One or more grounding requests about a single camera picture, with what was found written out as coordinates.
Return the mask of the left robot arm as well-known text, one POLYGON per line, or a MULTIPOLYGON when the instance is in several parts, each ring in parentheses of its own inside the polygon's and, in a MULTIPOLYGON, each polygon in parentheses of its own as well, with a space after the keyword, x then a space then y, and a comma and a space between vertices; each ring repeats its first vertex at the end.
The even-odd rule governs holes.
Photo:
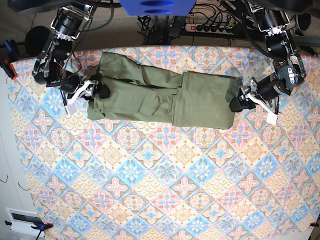
POLYGON ((252 78, 248 85, 240 88, 229 108, 234 113, 254 109, 257 105, 265 107, 271 113, 279 113, 280 96, 290 96, 293 89, 303 84, 306 70, 300 54, 297 52, 292 35, 287 30, 290 20, 285 12, 255 5, 247 0, 243 2, 242 12, 244 34, 250 43, 263 55, 273 60, 274 72, 257 81, 252 78), (266 48, 262 48, 250 36, 247 17, 251 17, 259 31, 264 34, 266 48))

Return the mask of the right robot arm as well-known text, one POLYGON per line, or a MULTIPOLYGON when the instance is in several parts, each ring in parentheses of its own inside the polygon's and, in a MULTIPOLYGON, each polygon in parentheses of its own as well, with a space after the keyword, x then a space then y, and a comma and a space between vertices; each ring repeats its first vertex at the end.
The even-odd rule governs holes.
POLYGON ((64 106, 71 105, 79 98, 91 100, 110 96, 110 89, 99 79, 80 76, 79 73, 66 69, 67 63, 75 55, 74 42, 81 33, 91 31, 91 23, 97 8, 110 9, 108 25, 119 7, 112 0, 108 2, 93 0, 74 0, 58 9, 50 27, 54 33, 49 34, 42 51, 38 54, 32 75, 34 80, 48 88, 58 89, 64 106))

